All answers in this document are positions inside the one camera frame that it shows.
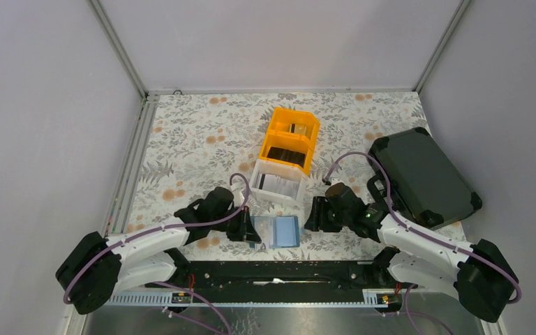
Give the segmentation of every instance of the black case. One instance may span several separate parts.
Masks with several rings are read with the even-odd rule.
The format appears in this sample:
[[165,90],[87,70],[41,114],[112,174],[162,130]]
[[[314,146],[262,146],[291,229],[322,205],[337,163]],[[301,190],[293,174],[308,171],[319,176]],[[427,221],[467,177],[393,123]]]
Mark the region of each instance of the black case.
[[[435,230],[482,208],[482,200],[422,127],[378,138],[369,154],[392,182],[395,210],[419,225]],[[385,180],[369,163],[375,176],[368,190],[376,201],[383,201],[385,190],[379,191],[375,182],[385,187]]]

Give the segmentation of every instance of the white wall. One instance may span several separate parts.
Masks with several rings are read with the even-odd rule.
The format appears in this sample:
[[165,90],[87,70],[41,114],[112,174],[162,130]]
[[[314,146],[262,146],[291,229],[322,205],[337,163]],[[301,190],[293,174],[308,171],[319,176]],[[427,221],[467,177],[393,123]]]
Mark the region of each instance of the white wall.
[[484,201],[465,222],[470,240],[494,241],[521,280],[508,334],[536,334],[536,0],[476,1],[422,104]]
[[459,0],[102,0],[151,90],[415,86]]
[[55,334],[54,273],[103,226],[138,102],[86,1],[0,0],[0,335]]

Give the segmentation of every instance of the floral tablecloth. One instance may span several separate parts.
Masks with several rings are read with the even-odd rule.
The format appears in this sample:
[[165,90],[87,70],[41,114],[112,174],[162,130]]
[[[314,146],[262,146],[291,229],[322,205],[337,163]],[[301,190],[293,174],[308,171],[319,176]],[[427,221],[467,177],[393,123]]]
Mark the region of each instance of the floral tablecloth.
[[[216,186],[228,187],[233,172],[249,178],[277,106],[312,112],[321,122],[304,206],[282,207],[253,198],[248,204],[252,215],[296,215],[301,225],[313,196],[327,189],[321,179],[338,156],[366,151],[383,135],[415,126],[428,128],[418,95],[412,92],[161,96],[125,232],[160,225]],[[372,202],[366,189],[372,175],[360,156],[342,160],[337,172],[365,202]],[[464,239],[460,223],[440,232]],[[381,249],[376,242],[343,230],[304,232],[299,248],[268,251],[211,232],[181,251],[189,260],[370,260]]]

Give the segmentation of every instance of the orange bin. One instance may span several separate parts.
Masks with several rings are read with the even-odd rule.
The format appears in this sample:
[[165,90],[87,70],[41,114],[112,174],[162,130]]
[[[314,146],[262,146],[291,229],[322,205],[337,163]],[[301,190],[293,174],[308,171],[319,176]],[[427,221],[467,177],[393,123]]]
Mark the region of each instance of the orange bin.
[[[259,159],[295,166],[309,176],[315,143],[318,141],[320,122],[310,112],[274,108]],[[272,147],[299,152],[305,155],[303,165],[268,158]]]

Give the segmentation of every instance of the white storage bin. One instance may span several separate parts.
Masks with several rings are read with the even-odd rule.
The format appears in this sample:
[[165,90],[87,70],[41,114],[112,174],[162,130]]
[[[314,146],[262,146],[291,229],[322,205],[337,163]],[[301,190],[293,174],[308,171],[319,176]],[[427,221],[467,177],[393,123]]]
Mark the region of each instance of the white storage bin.
[[[299,183],[297,194],[294,197],[291,197],[289,195],[259,189],[256,186],[258,185],[258,179],[261,178],[262,174],[273,174],[277,177]],[[267,200],[283,206],[302,206],[308,180],[309,177],[307,177],[307,175],[298,167],[258,159],[255,162],[255,167],[253,168],[253,173],[250,179],[251,194],[256,200]]]

